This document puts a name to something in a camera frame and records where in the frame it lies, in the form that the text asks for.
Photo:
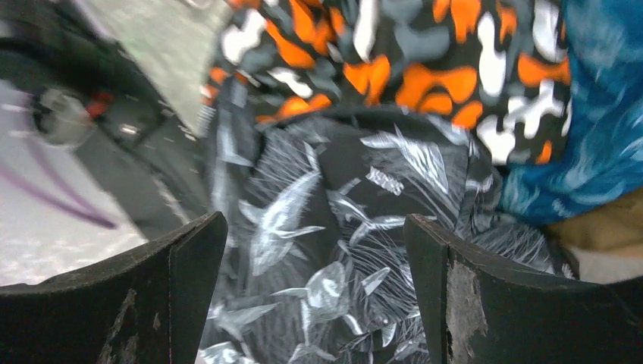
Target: purple cable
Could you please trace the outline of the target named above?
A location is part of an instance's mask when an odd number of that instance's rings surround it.
[[[23,118],[19,121],[17,125],[18,129],[28,133],[33,132],[33,129],[30,127],[29,120]],[[27,194],[40,199],[46,204],[73,215],[81,220],[86,220],[93,224],[97,224],[103,228],[115,229],[116,224],[113,221],[110,221],[106,218],[96,207],[92,206],[86,199],[78,195],[76,191],[64,180],[64,178],[53,168],[49,160],[47,159],[42,146],[38,144],[31,136],[28,136],[25,139],[25,144],[27,145],[27,150],[29,151],[32,158],[40,166],[40,168],[45,172],[47,177],[64,192],[68,197],[70,197],[76,204],[78,204],[86,212],[82,212],[78,209],[75,209],[72,206],[69,206],[67,203],[62,202],[61,200],[55,198],[47,192],[42,191],[38,187],[32,185],[28,180],[18,176],[14,173],[11,168],[9,168],[5,163],[0,162],[0,177],[3,177],[9,183],[14,185],[16,188],[26,192]]]

